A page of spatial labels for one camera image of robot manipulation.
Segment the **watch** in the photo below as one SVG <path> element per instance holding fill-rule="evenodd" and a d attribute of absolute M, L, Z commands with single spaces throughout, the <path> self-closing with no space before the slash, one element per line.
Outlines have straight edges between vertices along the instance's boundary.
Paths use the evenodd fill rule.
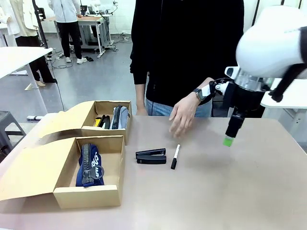
<path fill-rule="evenodd" d="M 201 89 L 194 89 L 193 92 L 196 93 L 197 98 L 202 102 L 203 100 L 206 99 L 206 96 L 202 95 L 202 90 Z"/>

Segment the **pen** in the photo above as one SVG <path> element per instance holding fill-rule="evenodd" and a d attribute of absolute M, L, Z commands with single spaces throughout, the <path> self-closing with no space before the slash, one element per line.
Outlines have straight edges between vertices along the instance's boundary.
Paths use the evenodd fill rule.
<path fill-rule="evenodd" d="M 173 158 L 173 162 L 172 162 L 172 166 L 171 169 L 175 169 L 176 168 L 176 164 L 177 164 L 177 157 L 178 157 L 178 153 L 179 153 L 179 149 L 180 149 L 180 145 L 177 145 L 177 149 Z"/>

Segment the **cardboard box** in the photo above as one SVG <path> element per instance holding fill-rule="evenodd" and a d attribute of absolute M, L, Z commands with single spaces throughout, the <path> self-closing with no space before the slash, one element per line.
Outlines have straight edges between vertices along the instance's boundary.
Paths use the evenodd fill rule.
<path fill-rule="evenodd" d="M 105 185 L 76 187 L 81 146 L 95 144 Z M 60 208 L 120 206 L 125 169 L 123 136 L 68 138 L 24 149 L 0 180 L 0 200 L 53 193 Z"/>
<path fill-rule="evenodd" d="M 127 107 L 129 111 L 130 117 L 128 117 L 126 128 L 110 130 L 94 127 L 95 119 L 99 115 L 109 115 L 112 121 L 113 109 L 119 104 Z M 123 135 L 125 143 L 128 144 L 131 119 L 132 108 L 130 101 L 82 102 L 66 112 L 59 112 L 58 115 L 42 129 L 39 137 L 43 138 L 46 135 L 65 130 L 80 129 L 82 137 Z"/>

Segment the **hand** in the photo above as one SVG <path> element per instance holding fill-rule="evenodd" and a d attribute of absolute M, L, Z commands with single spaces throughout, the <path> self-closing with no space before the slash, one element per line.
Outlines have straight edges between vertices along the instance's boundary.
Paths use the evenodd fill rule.
<path fill-rule="evenodd" d="M 148 113 L 147 113 L 147 110 L 146 110 L 145 106 L 141 107 L 141 108 L 137 108 L 136 115 L 148 116 Z"/>
<path fill-rule="evenodd" d="M 179 137 L 191 127 L 196 109 L 200 104 L 196 93 L 192 92 L 175 104 L 169 120 L 174 120 L 169 132 L 174 133 L 174 137 Z"/>

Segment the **gray stool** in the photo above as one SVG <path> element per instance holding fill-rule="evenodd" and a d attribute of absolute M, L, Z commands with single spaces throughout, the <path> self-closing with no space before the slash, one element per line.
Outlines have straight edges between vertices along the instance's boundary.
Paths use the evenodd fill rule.
<path fill-rule="evenodd" d="M 5 131 L 5 129 L 14 123 L 20 131 Z M 23 136 L 14 146 L 12 145 L 9 135 L 11 136 Z M 13 148 L 25 137 L 25 132 L 15 120 L 13 115 L 8 111 L 0 111 L 0 149 L 1 152 L 8 155 Z"/>

